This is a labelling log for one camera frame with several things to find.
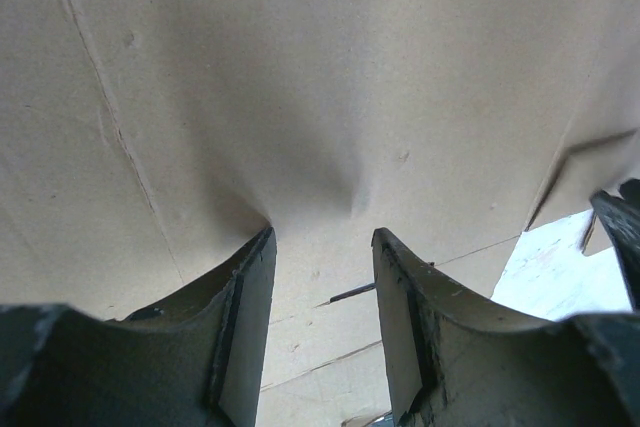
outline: cardboard sheet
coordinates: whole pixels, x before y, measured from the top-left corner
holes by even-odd
[[[569,149],[553,173],[552,184],[533,213],[528,230],[589,210],[599,190],[615,189],[637,162],[640,142],[635,131],[597,139]]]
[[[263,380],[357,351],[375,305],[316,306],[372,281],[374,228],[501,244],[567,146],[638,127],[635,2],[0,0],[2,300],[118,316],[271,222]]]
[[[260,393],[256,425],[357,427],[391,410],[381,342]]]

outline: scratch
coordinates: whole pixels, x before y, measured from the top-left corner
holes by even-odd
[[[495,247],[497,245],[504,244],[505,242],[509,242],[510,240],[517,239],[518,237],[520,237],[520,235],[514,235],[513,237],[509,237],[508,239],[501,240],[500,242],[496,242],[495,244],[487,245],[486,247],[480,247],[479,249],[476,249],[476,250],[474,250],[472,252],[468,252],[468,253],[466,253],[464,255],[460,255],[458,257],[454,257],[453,259],[449,259],[449,260],[446,260],[444,262],[440,262],[439,264],[436,264],[436,267],[440,267],[441,265],[448,264],[449,262],[453,262],[454,260],[462,259],[462,258],[464,258],[464,257],[466,257],[468,255],[471,255],[471,254],[476,254],[478,252],[482,252],[483,250],[490,249],[491,247]]]
[[[327,402],[331,402],[331,400],[317,399],[308,395],[298,394],[297,392],[287,392],[287,395],[296,397],[300,400],[306,400],[307,402],[316,402],[318,404],[326,404]]]
[[[284,322],[285,320],[293,319],[295,315],[289,315],[288,317],[283,317],[282,319],[274,320],[273,322],[269,322],[269,325],[279,324],[280,322]]]
[[[107,108],[109,116],[111,117],[111,121],[116,133],[116,138],[118,140],[118,143],[120,144],[120,147],[122,147],[122,150],[124,151],[125,155],[129,159],[129,163],[131,164],[133,172],[136,176],[138,185],[142,190],[142,193],[146,199],[147,205],[151,209],[153,219],[160,231],[160,235],[162,235],[164,239],[165,245],[167,247],[167,251],[169,252],[169,256],[171,257],[171,260],[173,261],[173,265],[176,271],[178,272],[178,276],[180,277],[180,280],[184,285],[185,282],[182,276],[182,272],[180,272],[180,269],[178,268],[178,263],[176,262],[175,256],[171,249],[171,245],[169,243],[166,230],[163,227],[162,222],[160,221],[158,206],[156,205],[153,199],[153,196],[151,195],[152,189],[151,189],[149,180],[145,175],[140,162],[137,160],[136,158],[137,156],[135,152],[129,148],[129,142],[127,142],[126,136],[122,131],[122,127],[121,127],[122,122],[119,118],[120,116],[119,116],[118,101],[115,94],[113,93],[113,91],[109,86],[108,76],[102,65],[100,56],[98,55],[98,50],[95,46],[95,43],[93,42],[93,37],[91,36],[91,30],[89,29],[88,23],[85,20],[84,14],[82,13],[81,2],[80,0],[61,0],[61,1],[63,3],[65,11],[71,17],[71,20],[73,21],[76,27],[76,30],[78,31],[78,35],[80,37],[84,50],[87,53],[87,56],[89,57],[94,73],[98,80],[98,85],[100,86],[105,107]],[[100,112],[98,112],[98,128],[101,131],[102,140],[103,142],[105,142],[106,138],[104,137],[104,131],[102,126],[102,120],[100,117]]]
[[[59,112],[51,112],[49,110],[43,109],[42,107],[39,107],[33,104],[24,104],[22,105],[22,109],[42,117],[53,117],[55,119],[63,119],[63,120],[68,120],[70,122],[77,122],[89,130],[98,131],[100,134],[100,137],[102,138],[102,142],[105,144],[105,147],[111,147],[111,144],[106,139],[104,135],[104,131],[102,130],[102,121],[100,121],[98,124],[98,127],[96,127],[95,125],[92,125],[91,123],[79,117],[75,117],[73,115],[67,115]]]
[[[269,383],[269,384],[266,384],[266,385],[264,385],[264,386],[262,386],[260,388],[260,392],[265,392],[267,390],[274,389],[274,388],[279,387],[281,385],[287,384],[287,383],[292,382],[292,381],[294,381],[296,379],[299,379],[300,377],[304,377],[305,375],[309,375],[312,372],[315,372],[316,370],[323,369],[324,367],[327,367],[327,366],[329,366],[331,364],[334,364],[336,362],[339,362],[341,360],[348,359],[349,357],[353,357],[354,355],[358,355],[361,352],[364,352],[364,351],[369,350],[371,348],[377,347],[378,345],[381,345],[381,344],[382,344],[382,340],[378,340],[376,342],[372,342],[370,344],[365,345],[364,347],[361,347],[361,348],[356,349],[356,350],[354,350],[352,352],[349,352],[348,354],[344,354],[344,355],[341,355],[340,357],[336,357],[335,359],[331,359],[331,360],[329,360],[327,362],[324,362],[324,363],[320,364],[317,367],[314,367],[314,368],[309,369],[309,370],[305,370],[304,372],[302,372],[302,373],[300,373],[300,374],[298,374],[298,375],[296,375],[294,377],[291,377],[290,379],[287,379],[287,380],[285,380],[283,382],[279,382],[277,384],[274,384],[273,382]]]

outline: brown cardboard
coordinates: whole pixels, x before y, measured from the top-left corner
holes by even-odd
[[[549,192],[534,211],[528,230],[550,224],[590,208],[590,197],[615,188],[629,165],[635,163],[635,131],[574,146],[560,161]]]
[[[266,372],[353,352],[376,312],[316,306],[372,281],[374,228],[464,258],[568,146],[638,127],[635,2],[0,0],[3,301],[117,316],[269,220]]]

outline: dark curved piece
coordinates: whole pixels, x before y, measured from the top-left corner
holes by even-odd
[[[122,322],[0,307],[0,425],[254,425],[275,258],[267,228]]]
[[[391,406],[404,426],[640,422],[640,319],[548,322],[496,304],[373,236]]]
[[[619,188],[621,197],[604,191],[591,197],[593,210],[600,219],[618,256],[622,277],[633,310],[640,307],[640,180],[630,179]]]

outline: curved edge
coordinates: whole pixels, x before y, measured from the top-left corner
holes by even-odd
[[[372,246],[374,253],[379,252],[378,256],[385,257],[388,264],[401,274],[405,290],[414,290],[433,309],[460,327],[505,334],[553,325],[545,319],[497,304],[468,289],[440,272],[433,263],[421,260],[389,229],[376,229]]]
[[[275,238],[273,227],[261,230],[211,271],[167,297],[136,310],[124,320],[107,325],[146,332],[176,332],[186,328],[206,315],[219,295],[229,300],[233,297],[238,275],[250,269],[256,257],[262,256],[262,250],[271,238]],[[148,317],[136,320],[136,316],[146,312]]]

